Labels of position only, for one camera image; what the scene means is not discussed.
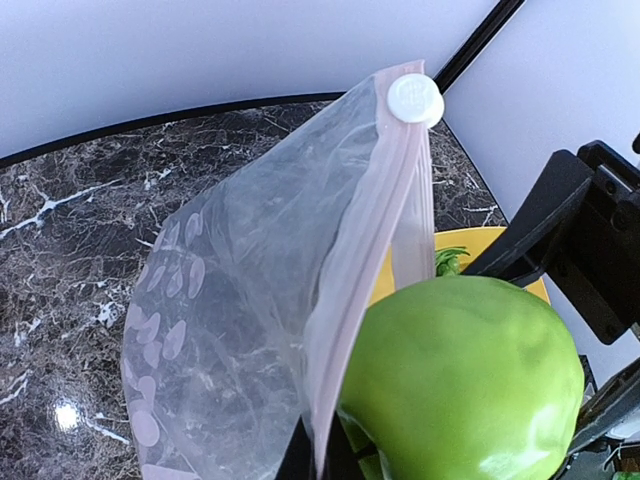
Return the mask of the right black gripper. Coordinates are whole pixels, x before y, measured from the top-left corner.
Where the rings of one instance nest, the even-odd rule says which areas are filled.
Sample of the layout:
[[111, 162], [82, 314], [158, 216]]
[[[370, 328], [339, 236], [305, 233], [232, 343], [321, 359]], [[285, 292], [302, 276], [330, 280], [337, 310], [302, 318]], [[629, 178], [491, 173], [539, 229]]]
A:
[[463, 274], [525, 287], [558, 250], [549, 276], [598, 340], [614, 343], [639, 321], [639, 169], [601, 140], [577, 156], [553, 153], [508, 227]]

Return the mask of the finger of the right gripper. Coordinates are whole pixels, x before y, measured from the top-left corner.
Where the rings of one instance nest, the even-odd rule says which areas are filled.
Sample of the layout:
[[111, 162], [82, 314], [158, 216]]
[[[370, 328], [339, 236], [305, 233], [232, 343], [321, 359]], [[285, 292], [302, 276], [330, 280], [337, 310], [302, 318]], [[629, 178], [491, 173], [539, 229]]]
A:
[[611, 377], [581, 408], [568, 454], [584, 449], [639, 409], [639, 365]]

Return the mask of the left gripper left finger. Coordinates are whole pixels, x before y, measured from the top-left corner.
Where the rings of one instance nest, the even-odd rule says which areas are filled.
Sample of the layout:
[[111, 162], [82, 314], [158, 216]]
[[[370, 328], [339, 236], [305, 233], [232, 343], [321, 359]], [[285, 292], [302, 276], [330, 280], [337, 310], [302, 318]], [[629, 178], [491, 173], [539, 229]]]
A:
[[314, 480], [316, 470], [311, 440], [298, 419], [279, 467], [279, 480]]

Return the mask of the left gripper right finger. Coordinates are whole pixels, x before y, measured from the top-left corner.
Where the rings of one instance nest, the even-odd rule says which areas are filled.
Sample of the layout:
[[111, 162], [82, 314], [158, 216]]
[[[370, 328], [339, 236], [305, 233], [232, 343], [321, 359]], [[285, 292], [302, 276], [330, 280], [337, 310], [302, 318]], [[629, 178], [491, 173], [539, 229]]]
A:
[[324, 465], [325, 479], [383, 479], [375, 445], [335, 414]]

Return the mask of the yellow plastic basket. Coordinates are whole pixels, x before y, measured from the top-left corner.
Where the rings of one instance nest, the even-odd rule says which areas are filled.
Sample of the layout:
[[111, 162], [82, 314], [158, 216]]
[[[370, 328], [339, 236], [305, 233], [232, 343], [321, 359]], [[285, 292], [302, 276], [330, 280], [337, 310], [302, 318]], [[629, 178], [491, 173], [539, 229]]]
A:
[[[493, 226], [471, 227], [439, 232], [435, 234], [435, 252], [443, 248], [456, 246], [465, 247], [470, 255], [460, 258], [463, 272], [505, 231], [505, 227]], [[393, 295], [395, 291], [396, 283], [392, 266], [392, 248], [389, 247], [380, 273], [378, 274], [371, 299], [369, 300], [368, 310], [376, 303]], [[542, 279], [538, 279], [526, 286], [524, 291], [525, 294], [523, 294], [522, 297], [527, 297], [525, 304], [528, 307], [544, 304], [544, 310], [555, 313]]]

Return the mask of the clear zip top bag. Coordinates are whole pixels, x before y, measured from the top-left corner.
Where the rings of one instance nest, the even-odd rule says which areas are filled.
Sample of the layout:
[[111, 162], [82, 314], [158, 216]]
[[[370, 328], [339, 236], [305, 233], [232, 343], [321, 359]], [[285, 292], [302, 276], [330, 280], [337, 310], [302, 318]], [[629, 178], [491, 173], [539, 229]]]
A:
[[315, 479], [387, 249], [435, 274], [420, 60], [379, 70], [170, 215], [128, 308], [121, 371], [146, 479], [279, 479], [299, 418]]

